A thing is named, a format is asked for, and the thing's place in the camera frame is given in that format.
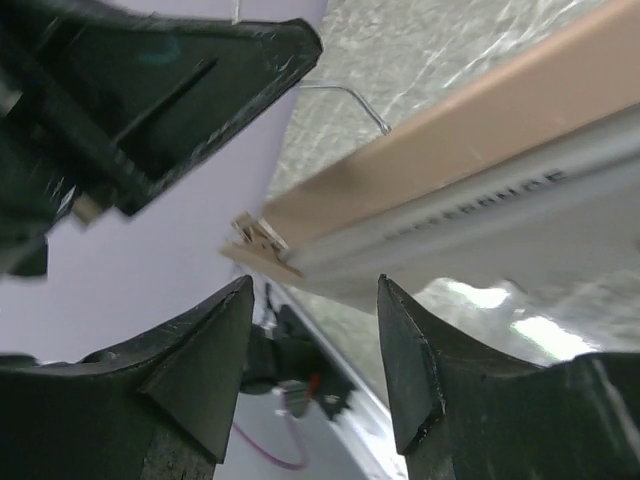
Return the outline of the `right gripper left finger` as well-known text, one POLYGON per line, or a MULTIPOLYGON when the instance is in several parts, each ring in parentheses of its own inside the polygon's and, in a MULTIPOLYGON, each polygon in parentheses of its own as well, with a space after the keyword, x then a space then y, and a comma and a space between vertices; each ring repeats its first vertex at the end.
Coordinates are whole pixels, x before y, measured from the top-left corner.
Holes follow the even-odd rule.
POLYGON ((254 307, 242 276, 77 363, 1 356, 5 479, 210 479, 224 461, 254 307))

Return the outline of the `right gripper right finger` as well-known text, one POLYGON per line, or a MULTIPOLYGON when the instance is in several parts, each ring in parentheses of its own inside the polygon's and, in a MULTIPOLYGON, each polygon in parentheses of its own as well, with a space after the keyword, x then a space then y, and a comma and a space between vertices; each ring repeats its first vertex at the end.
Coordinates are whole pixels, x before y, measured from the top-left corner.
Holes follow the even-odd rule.
POLYGON ((639 357, 589 353, 540 367, 377 290, 397 452, 413 479, 635 479, 639 357))

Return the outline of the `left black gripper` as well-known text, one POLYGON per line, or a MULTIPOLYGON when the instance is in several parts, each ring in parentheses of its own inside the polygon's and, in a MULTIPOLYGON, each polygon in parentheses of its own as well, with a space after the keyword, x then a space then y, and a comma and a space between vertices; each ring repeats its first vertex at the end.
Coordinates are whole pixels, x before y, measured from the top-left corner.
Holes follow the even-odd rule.
POLYGON ((137 213, 321 52, 301 19, 234 25, 132 15, 106 1, 2 2, 2 275, 46 275, 47 234, 83 192, 102 209, 137 213))

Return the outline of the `wooden clip hanger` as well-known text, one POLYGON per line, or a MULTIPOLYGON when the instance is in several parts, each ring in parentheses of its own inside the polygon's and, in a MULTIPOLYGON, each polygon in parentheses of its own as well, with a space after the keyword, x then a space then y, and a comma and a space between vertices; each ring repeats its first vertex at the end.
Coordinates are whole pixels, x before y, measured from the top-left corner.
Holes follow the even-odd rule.
POLYGON ((224 256, 291 283, 287 249, 418 199, 639 102, 639 5, 608 1, 236 221, 224 256))

